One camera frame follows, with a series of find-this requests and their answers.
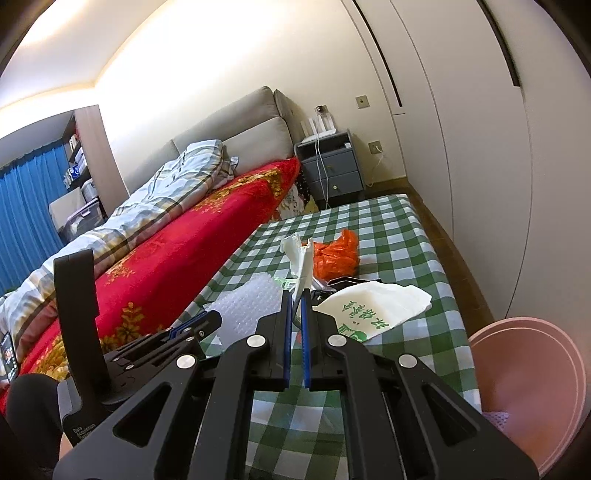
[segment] pink basin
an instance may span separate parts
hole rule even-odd
[[[586,392],[573,341],[545,320],[519,317],[470,337],[483,411],[509,414],[505,434],[544,475],[576,434]]]

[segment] silver screw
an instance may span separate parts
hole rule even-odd
[[[248,339],[246,340],[246,344],[248,346],[251,346],[253,348],[256,348],[258,346],[263,346],[265,344],[267,340],[265,339],[265,337],[263,337],[262,335],[251,335],[250,337],[248,337]]]
[[[401,367],[404,368],[414,368],[417,366],[418,361],[417,357],[415,357],[414,355],[405,353],[404,355],[400,355],[398,357],[398,363]]]
[[[329,336],[329,345],[332,346],[343,346],[347,343],[347,339],[342,335],[331,335]]]
[[[195,365],[195,357],[193,355],[181,355],[177,358],[177,367],[191,368]]]

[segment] gray nightstand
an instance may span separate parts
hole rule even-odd
[[[319,162],[316,164],[315,142],[295,146],[295,154],[301,161],[301,168],[310,186],[316,203],[324,206],[322,188],[326,191],[326,176]],[[359,174],[359,163],[350,132],[329,135],[320,139],[320,153],[328,176],[328,198],[331,206],[363,200],[365,191]]]

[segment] wall switch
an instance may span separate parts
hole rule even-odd
[[[362,95],[360,97],[355,97],[357,100],[357,107],[358,108],[367,108],[369,107],[369,101],[366,95]]]

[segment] floor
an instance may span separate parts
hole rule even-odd
[[[491,311],[467,265],[408,180],[398,179],[376,184],[368,192],[368,198],[394,193],[407,194],[415,207],[452,287],[468,336],[492,323],[494,318]]]

